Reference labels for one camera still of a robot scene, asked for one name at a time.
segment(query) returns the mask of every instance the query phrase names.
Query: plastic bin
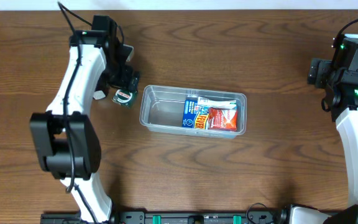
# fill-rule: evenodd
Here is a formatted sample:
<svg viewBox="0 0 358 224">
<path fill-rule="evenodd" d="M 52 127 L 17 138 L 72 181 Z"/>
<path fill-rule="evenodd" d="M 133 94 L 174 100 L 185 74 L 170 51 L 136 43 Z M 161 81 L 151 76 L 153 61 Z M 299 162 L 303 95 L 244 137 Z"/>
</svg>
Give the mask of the plastic bin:
<svg viewBox="0 0 358 224">
<path fill-rule="evenodd" d="M 183 128 L 181 124 L 185 100 L 188 97 L 197 96 L 216 101 L 236 100 L 237 131 Z M 150 131 L 233 139 L 246 131 L 247 98 L 242 93 L 149 85 L 143 92 L 139 119 L 140 123 Z"/>
</svg>

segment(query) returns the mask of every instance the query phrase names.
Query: red snack package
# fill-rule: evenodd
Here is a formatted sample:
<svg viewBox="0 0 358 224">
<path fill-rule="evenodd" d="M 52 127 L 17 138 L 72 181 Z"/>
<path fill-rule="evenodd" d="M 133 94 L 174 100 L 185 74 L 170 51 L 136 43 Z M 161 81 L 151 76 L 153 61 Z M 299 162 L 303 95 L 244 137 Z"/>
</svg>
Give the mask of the red snack package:
<svg viewBox="0 0 358 224">
<path fill-rule="evenodd" d="M 208 129 L 237 131 L 237 110 L 209 109 Z"/>
</svg>

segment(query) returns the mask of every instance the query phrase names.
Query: wood grain surface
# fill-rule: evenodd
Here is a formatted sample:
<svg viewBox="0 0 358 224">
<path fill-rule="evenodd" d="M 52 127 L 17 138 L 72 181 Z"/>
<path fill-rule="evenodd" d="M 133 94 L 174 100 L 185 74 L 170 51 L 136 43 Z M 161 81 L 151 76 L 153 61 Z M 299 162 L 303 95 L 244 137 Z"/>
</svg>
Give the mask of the wood grain surface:
<svg viewBox="0 0 358 224">
<path fill-rule="evenodd" d="M 131 110 L 94 101 L 104 189 L 121 208 L 245 210 L 255 202 L 343 209 L 341 139 L 322 90 L 306 84 L 313 57 L 331 59 L 336 32 L 358 11 L 80 11 L 122 25 L 142 71 Z M 73 19 L 77 29 L 88 27 Z M 358 33 L 358 24 L 349 28 Z M 30 136 L 68 64 L 70 30 L 59 12 L 0 12 L 0 223 L 39 223 L 78 209 L 42 172 Z M 139 123 L 147 85 L 247 96 L 247 131 L 233 140 L 152 133 Z"/>
</svg>

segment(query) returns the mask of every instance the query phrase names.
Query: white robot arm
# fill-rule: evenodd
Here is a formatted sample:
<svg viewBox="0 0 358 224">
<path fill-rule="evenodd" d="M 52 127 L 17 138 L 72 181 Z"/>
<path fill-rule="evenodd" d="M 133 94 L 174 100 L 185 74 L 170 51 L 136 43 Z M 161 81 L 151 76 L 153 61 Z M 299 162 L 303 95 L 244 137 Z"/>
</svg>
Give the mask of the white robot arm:
<svg viewBox="0 0 358 224">
<path fill-rule="evenodd" d="M 315 209 L 293 207 L 290 224 L 358 223 L 358 35 L 342 35 L 355 22 L 358 20 L 346 25 L 334 39 L 333 60 L 314 58 L 308 75 L 309 84 L 325 89 L 321 106 L 325 112 L 331 112 L 342 139 L 350 207 L 333 217 Z"/>
<path fill-rule="evenodd" d="M 62 12 L 66 9 L 59 6 Z M 112 200 L 99 178 L 101 149 L 88 117 L 92 100 L 104 98 L 110 86 L 136 92 L 139 82 L 139 73 L 126 65 L 134 48 L 120 43 L 117 29 L 121 28 L 108 16 L 94 16 L 92 30 L 73 31 L 70 61 L 57 96 L 46 113 L 34 113 L 30 120 L 41 168 L 64 185 L 73 186 L 68 189 L 81 210 L 81 220 L 90 223 L 108 222 L 112 210 Z M 62 132 L 67 139 L 54 137 Z"/>
<path fill-rule="evenodd" d="M 72 115 L 74 111 L 86 115 L 90 114 L 96 84 L 102 72 L 106 69 L 106 56 L 102 48 L 97 48 L 90 44 L 81 44 L 80 47 L 82 49 L 82 60 L 68 97 L 68 115 Z M 70 48 L 70 61 L 66 74 L 57 96 L 47 108 L 47 111 L 51 111 L 53 115 L 63 115 L 63 97 L 78 58 L 76 48 Z M 65 177 L 61 182 L 69 186 L 70 180 L 70 177 Z M 106 195 L 101 185 L 99 172 L 92 173 L 89 180 L 76 178 L 75 186 L 71 193 L 81 210 L 81 219 L 93 222 L 93 218 L 85 205 L 87 203 L 87 206 L 92 209 L 97 222 L 108 220 L 111 214 L 112 201 Z"/>
</svg>

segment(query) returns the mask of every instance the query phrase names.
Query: black cable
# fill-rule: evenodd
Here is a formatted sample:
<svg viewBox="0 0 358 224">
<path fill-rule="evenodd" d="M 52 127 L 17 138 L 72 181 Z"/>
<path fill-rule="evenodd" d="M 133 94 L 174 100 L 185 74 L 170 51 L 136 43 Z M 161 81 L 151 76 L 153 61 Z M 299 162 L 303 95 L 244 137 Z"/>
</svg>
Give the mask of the black cable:
<svg viewBox="0 0 358 224">
<path fill-rule="evenodd" d="M 82 201 L 82 203 L 84 203 L 84 205 L 85 205 L 86 209 L 88 210 L 89 214 L 91 214 L 93 223 L 94 223 L 94 224 L 98 224 L 98 222 L 96 221 L 96 217 L 95 217 L 95 215 L 94 215 L 94 213 L 93 213 L 93 210 L 92 210 L 92 208 L 90 207 L 90 205 L 88 204 L 88 202 L 85 200 L 85 197 L 84 197 L 84 195 L 82 194 L 82 191 L 81 191 L 80 187 L 75 184 L 75 185 L 74 185 L 74 189 L 75 189 L 75 190 L 78 192 L 78 194 L 80 195 L 81 201 Z"/>
<path fill-rule="evenodd" d="M 338 32 L 338 34 L 337 34 L 337 36 L 336 36 L 336 40 L 339 39 L 339 36 L 342 34 L 342 32 L 343 32 L 346 28 L 348 28 L 348 27 L 351 26 L 352 24 L 355 24 L 356 22 L 358 22 L 358 19 L 353 20 L 352 22 L 346 24 L 346 26 L 344 26 L 344 27 Z"/>
<path fill-rule="evenodd" d="M 321 109 L 323 109 L 323 111 L 325 111 L 325 112 L 330 112 L 331 111 L 331 109 L 328 106 L 328 104 L 327 104 L 327 107 L 326 107 L 326 99 L 325 98 L 323 98 L 321 100 Z"/>
<path fill-rule="evenodd" d="M 68 25 L 70 26 L 71 31 L 73 32 L 73 38 L 77 44 L 77 49 L 78 49 L 78 58 L 77 58 L 77 62 L 76 62 L 76 65 L 75 65 L 75 68 L 73 71 L 73 75 L 71 76 L 70 81 L 68 82 L 65 96 L 63 97 L 63 120 L 64 120 L 65 129 L 66 129 L 68 150 L 70 152 L 70 162 L 71 162 L 71 180 L 70 180 L 69 186 L 66 188 L 66 193 L 70 193 L 71 190 L 73 190 L 74 180 L 75 180 L 75 155 L 74 155 L 73 143 L 71 141 L 70 125 L 68 123 L 68 118 L 67 118 L 67 110 L 68 110 L 67 105 L 68 105 L 68 95 L 70 94 L 71 86 L 73 85 L 75 76 L 76 76 L 77 71 L 81 65 L 81 57 L 82 56 L 81 56 L 80 39 L 78 38 L 78 36 L 75 32 L 75 29 L 73 27 L 73 24 L 71 24 L 71 21 L 68 18 L 67 14 L 64 10 L 65 6 L 60 2 L 57 2 L 57 4 L 59 5 L 61 12 L 63 13 Z"/>
<path fill-rule="evenodd" d="M 119 31 L 121 32 L 121 37 L 122 37 L 122 45 L 124 45 L 125 42 L 125 36 L 124 36 L 124 32 L 122 31 L 121 26 L 118 26 Z"/>
<path fill-rule="evenodd" d="M 339 82 L 341 82 L 341 79 L 340 79 L 341 73 L 346 70 L 347 70 L 346 67 L 341 67 L 341 68 L 337 69 L 335 71 L 334 77 L 332 79 L 333 83 L 330 83 L 330 84 L 332 84 L 332 86 L 339 84 Z"/>
<path fill-rule="evenodd" d="M 256 224 L 254 221 L 252 221 L 252 220 L 249 218 L 249 210 L 250 210 L 253 206 L 255 206 L 255 205 L 261 205 L 261 206 L 263 206 L 263 207 L 265 207 L 265 208 L 267 209 L 266 205 L 264 205 L 264 204 L 262 204 L 262 203 L 254 203 L 254 204 L 252 204 L 252 205 L 247 209 L 247 212 L 246 212 L 246 218 L 248 219 L 249 222 L 251 222 L 251 224 Z"/>
<path fill-rule="evenodd" d="M 79 15 L 75 14 L 74 12 L 71 12 L 69 9 L 66 8 L 66 6 L 64 6 L 64 5 L 61 4 L 60 2 L 58 2 L 58 4 L 59 4 L 60 10 L 62 10 L 62 8 L 63 8 L 64 10 L 66 10 L 66 12 L 70 13 L 70 14 L 73 15 L 75 18 L 77 18 L 77 19 L 83 21 L 84 23 L 88 24 L 89 26 L 92 26 L 92 23 L 86 21 L 85 19 L 83 19 L 83 18 L 80 17 Z"/>
</svg>

